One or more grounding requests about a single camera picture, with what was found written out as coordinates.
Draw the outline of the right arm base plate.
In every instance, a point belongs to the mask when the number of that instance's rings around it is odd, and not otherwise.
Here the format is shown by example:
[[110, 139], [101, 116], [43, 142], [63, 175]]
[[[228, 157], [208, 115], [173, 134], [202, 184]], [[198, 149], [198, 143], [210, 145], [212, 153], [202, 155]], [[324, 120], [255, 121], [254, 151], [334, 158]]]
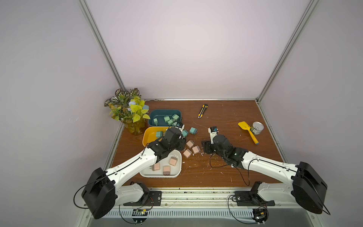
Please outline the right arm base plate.
[[268, 207], [275, 206], [274, 201], [266, 201], [261, 198], [256, 192], [236, 191], [232, 196], [232, 201], [237, 203], [237, 206], [256, 206]]

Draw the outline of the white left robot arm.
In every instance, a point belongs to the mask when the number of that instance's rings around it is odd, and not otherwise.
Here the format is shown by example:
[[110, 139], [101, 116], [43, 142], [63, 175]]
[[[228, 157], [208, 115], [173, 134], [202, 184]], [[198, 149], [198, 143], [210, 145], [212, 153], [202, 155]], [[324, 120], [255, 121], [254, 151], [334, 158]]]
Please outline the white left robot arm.
[[143, 183], [128, 186], [125, 183], [140, 171], [167, 158], [171, 152], [183, 150], [186, 139], [182, 131], [179, 127], [168, 128], [164, 136], [149, 143], [128, 161], [107, 170], [94, 170], [88, 182], [79, 189], [85, 208], [90, 210], [94, 219], [102, 218], [116, 205], [146, 204], [149, 189]]

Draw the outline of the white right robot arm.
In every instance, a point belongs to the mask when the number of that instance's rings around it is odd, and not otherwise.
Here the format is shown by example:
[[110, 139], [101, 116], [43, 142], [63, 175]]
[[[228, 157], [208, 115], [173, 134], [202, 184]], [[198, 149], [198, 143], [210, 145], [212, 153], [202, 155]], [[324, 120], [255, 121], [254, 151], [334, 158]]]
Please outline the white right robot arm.
[[233, 168], [254, 171], [282, 183], [277, 187], [260, 183], [256, 192], [260, 199], [296, 202], [311, 213], [330, 215], [324, 204], [328, 185], [310, 164], [300, 162], [295, 165], [259, 156], [234, 147], [224, 135], [213, 136], [201, 144], [207, 154], [217, 154]]

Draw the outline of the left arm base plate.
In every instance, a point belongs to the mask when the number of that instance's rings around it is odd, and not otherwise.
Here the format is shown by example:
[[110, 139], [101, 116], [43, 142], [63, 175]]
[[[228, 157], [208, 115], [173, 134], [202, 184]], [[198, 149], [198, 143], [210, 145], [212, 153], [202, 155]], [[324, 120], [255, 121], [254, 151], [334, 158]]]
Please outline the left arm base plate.
[[144, 194], [137, 202], [124, 203], [123, 206], [143, 207], [143, 206], [160, 206], [162, 199], [162, 191], [150, 191]]

